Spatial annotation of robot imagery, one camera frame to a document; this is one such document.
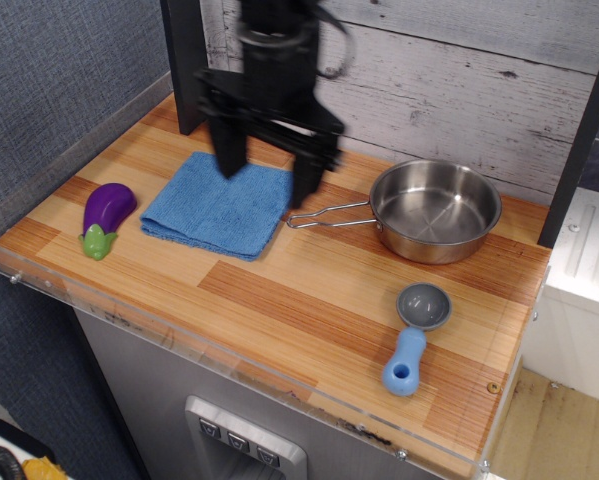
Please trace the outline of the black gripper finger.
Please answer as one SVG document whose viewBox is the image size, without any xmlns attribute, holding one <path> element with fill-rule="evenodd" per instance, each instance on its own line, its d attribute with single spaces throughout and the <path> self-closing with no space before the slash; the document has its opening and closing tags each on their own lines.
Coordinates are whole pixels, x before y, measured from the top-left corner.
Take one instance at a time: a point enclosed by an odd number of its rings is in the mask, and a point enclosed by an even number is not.
<svg viewBox="0 0 599 480">
<path fill-rule="evenodd" d="M 295 155 L 291 194 L 293 209 L 300 208 L 306 198 L 318 190 L 328 164 L 329 158 L 323 152 L 300 152 Z"/>
<path fill-rule="evenodd" d="M 247 136 L 240 122 L 226 117 L 209 118 L 209 129 L 218 168 L 231 178 L 247 163 Z"/>
</svg>

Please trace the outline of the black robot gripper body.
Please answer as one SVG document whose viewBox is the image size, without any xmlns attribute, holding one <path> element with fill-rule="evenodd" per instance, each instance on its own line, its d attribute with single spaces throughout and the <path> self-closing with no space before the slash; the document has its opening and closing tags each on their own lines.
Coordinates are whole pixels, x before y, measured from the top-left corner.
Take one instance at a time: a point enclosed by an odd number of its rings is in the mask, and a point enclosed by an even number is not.
<svg viewBox="0 0 599 480">
<path fill-rule="evenodd" d="M 196 74 L 200 109 L 238 120 L 254 136 L 291 152 L 323 152 L 334 170 L 343 123 L 316 100 L 320 32 L 264 35 L 240 29 L 243 71 L 205 68 Z"/>
</svg>

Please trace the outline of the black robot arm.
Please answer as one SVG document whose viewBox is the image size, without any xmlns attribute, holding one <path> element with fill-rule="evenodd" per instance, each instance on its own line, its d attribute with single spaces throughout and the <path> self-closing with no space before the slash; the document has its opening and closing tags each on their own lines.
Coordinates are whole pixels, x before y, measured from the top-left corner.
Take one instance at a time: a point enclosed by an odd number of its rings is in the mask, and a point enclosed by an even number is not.
<svg viewBox="0 0 599 480">
<path fill-rule="evenodd" d="M 242 72 L 206 68 L 197 74 L 199 106 L 209 120 L 221 173 L 230 178 L 246 165 L 250 137 L 289 152 L 295 157 L 293 208 L 318 190 L 341 155 L 344 124 L 316 99 L 315 87 L 320 77 L 345 74 L 354 48 L 346 47 L 333 72 L 320 71 L 324 23 L 347 31 L 316 1 L 244 1 L 236 28 Z"/>
</svg>

